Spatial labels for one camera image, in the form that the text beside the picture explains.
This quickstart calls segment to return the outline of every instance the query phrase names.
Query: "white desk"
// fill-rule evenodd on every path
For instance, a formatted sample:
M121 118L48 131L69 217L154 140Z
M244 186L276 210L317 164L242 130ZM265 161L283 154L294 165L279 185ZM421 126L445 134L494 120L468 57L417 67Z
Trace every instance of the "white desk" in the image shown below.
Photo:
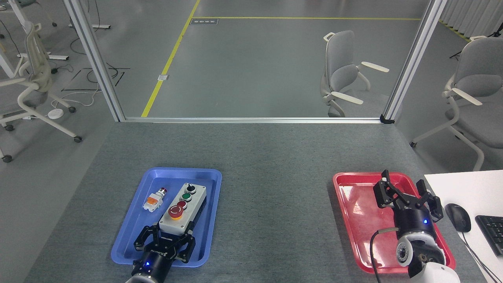
M471 220L471 231L465 233L468 244L482 262L503 280L503 257L495 256L475 222L477 215L503 216L503 170L429 174L425 177L442 201L442 206L456 203L465 208ZM493 282L484 271L482 273L488 282Z

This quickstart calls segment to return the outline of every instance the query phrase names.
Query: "yellow floor line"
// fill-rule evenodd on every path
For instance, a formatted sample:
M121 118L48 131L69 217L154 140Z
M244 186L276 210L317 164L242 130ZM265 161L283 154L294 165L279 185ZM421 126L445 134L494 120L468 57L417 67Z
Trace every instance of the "yellow floor line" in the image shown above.
M467 38L466 36L462 35L461 33L459 33L457 30L451 28L450 26L448 26L446 23L444 23L442 20L439 20L439 22L446 26L448 29L452 30L455 34L459 35L459 37L461 37L462 39L468 41L468 42L471 42L471 40L469 38Z
M171 51L171 55L168 58L166 65L164 66L164 69L162 70L162 75L167 74L167 70L170 69L171 62L173 62L173 58L175 57L175 54L178 51L178 47L180 45L180 42L182 41L183 36L185 35L185 31L187 30L187 27L190 24L190 21L192 20L192 17L194 16L194 13L197 9L197 6L199 5L199 1L196 1L196 4L192 8L192 12L190 13L189 17L187 18L187 21L185 22L184 28L182 32L180 33L180 36L178 37L178 40L173 48L173 51ZM154 104L155 98L157 97L157 94L159 93L160 87L162 86L162 83L164 81L157 81L157 84L155 85L155 88L152 92L152 95L150 96L150 99L148 99L147 105L145 106L145 109L143 110L143 113L141 114L141 117L147 117L148 113L150 112L150 109L152 108L152 104Z
M343 18L343 17L197 17L198 19L291 19L291 20L387 20L419 21L420 18Z

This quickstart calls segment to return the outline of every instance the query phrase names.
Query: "table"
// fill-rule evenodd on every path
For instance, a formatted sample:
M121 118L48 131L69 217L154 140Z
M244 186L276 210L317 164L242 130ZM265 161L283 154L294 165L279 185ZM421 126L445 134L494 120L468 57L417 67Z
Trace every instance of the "table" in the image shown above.
M503 170L425 175L442 206L456 203L468 212L471 231L465 233L470 247L482 262L503 279L503 257L497 257L475 221L477 215L503 216L501 193ZM487 281L492 279L483 272Z
M125 282L132 267L110 252L152 167L222 173L208 261L172 268L166 283L374 283L353 258L332 177L384 169L423 176L394 125L116 123L26 282ZM437 225L461 280L485 282L450 222ZM407 274L381 278L409 282Z

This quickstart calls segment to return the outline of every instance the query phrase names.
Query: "plastic tray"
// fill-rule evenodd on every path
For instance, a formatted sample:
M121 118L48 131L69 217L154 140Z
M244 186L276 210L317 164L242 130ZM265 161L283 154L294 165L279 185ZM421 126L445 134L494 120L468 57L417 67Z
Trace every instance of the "plastic tray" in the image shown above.
M357 265L373 273L370 261L370 238L380 229L394 227L393 210L379 208L374 196L374 185L381 173L338 173L333 177L337 197L348 230ZM402 192L419 197L412 180L402 173L390 173L392 184ZM442 234L434 224L437 244L444 250L446 264L454 269L456 261ZM407 267L398 264L395 250L398 240L394 232L377 235L374 240L374 258L379 273L407 273Z
M196 238L196 247L187 264L175 260L172 266L199 267L203 265L208 260L210 253L221 182L222 174L215 169L168 167L149 169L141 179L112 247L112 260L119 264L133 264L133 260L139 259L142 251L136 251L133 242L143 227L159 221L184 183L194 183L206 186L207 193L206 205L194 227L193 236ZM157 192L161 187L167 189L162 205L152 213L144 210L143 204L148 196Z

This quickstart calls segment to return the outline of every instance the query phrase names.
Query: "metal pole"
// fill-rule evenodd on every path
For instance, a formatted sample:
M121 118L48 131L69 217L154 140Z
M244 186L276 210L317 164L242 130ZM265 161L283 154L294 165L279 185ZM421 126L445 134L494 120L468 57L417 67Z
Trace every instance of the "metal pole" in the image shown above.
M402 69L398 82L391 94L389 103L381 115L381 121L390 123L395 120L400 105L402 104L403 97L414 77L414 73L419 66L419 62L423 57L426 46L435 30L437 22L440 18L447 0L431 0L428 4L425 16L421 21L419 30L415 36L412 48L405 61L405 66Z
M72 20L73 26L77 31L78 37L82 42L82 46L86 51L91 67L96 74L98 83L103 91L105 100L107 101L110 112L116 122L124 122L126 120L122 108L120 107L117 96L115 95L115 88L112 80L110 79L105 61L100 54L98 45L96 44L96 36L91 28L91 23L87 13L82 8L82 3L79 0L63 0Z

